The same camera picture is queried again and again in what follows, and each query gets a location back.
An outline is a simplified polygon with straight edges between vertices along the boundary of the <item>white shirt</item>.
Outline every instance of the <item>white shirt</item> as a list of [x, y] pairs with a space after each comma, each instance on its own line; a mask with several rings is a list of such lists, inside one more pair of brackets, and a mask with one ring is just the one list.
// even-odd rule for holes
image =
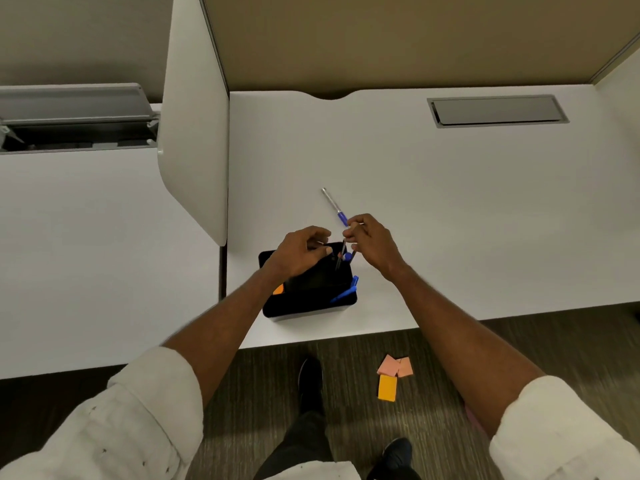
[[[202, 441], [202, 397], [188, 362], [156, 347], [80, 404], [41, 451], [0, 480], [183, 480]], [[561, 379], [524, 387], [489, 452], [506, 480], [640, 479], [640, 454]], [[350, 462], [310, 461], [273, 480], [360, 480]]]

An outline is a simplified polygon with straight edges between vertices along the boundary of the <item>white desk surface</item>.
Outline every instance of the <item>white desk surface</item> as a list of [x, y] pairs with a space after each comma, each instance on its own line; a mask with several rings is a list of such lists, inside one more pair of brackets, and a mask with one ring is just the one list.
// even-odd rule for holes
[[[568, 124], [437, 129], [427, 97], [556, 95]], [[640, 155], [592, 86], [232, 93], [228, 291], [284, 234], [340, 240], [326, 186], [370, 212], [412, 266], [478, 319], [640, 298]], [[344, 312], [272, 322], [243, 347], [415, 326], [362, 258]]]
[[0, 378], [129, 362], [218, 300], [155, 149], [0, 153]]

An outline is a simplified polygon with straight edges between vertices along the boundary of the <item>dark pants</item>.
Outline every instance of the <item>dark pants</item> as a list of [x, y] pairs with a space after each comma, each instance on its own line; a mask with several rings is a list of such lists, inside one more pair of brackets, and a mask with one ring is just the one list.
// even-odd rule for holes
[[[284, 435], [282, 443], [269, 455], [253, 480], [265, 480], [288, 468], [308, 461], [333, 461], [329, 440], [324, 434], [326, 420], [316, 411], [296, 419]], [[367, 480], [420, 480], [411, 468], [389, 470], [383, 465], [373, 467]]]

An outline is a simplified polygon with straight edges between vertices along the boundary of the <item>blue pen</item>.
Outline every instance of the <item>blue pen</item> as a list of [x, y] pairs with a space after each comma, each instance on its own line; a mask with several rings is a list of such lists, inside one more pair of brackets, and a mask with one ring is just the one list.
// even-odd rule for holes
[[327, 198], [329, 203], [333, 206], [335, 211], [338, 212], [338, 217], [340, 217], [340, 220], [342, 221], [344, 226], [349, 227], [347, 225], [347, 220], [348, 220], [347, 216], [345, 216], [344, 212], [340, 210], [340, 207], [338, 207], [338, 204], [336, 204], [336, 202], [331, 198], [331, 195], [329, 195], [329, 192], [326, 191], [326, 188], [322, 187], [322, 193], [324, 193], [324, 196]]
[[344, 298], [345, 296], [348, 296], [351, 293], [356, 293], [356, 291], [358, 290], [358, 288], [356, 286], [358, 284], [358, 280], [359, 280], [359, 277], [354, 276], [352, 281], [351, 281], [351, 288], [349, 288], [347, 291], [345, 291], [343, 293], [340, 293], [338, 296], [333, 298], [329, 303], [335, 303], [339, 299]]

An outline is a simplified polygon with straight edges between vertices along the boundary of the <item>left hand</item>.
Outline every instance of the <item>left hand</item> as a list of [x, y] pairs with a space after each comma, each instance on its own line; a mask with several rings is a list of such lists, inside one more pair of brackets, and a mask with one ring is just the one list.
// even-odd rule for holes
[[274, 269], [281, 282], [302, 274], [332, 253], [331, 247], [323, 245], [329, 241], [330, 235], [328, 229], [316, 226], [290, 232], [264, 267]]

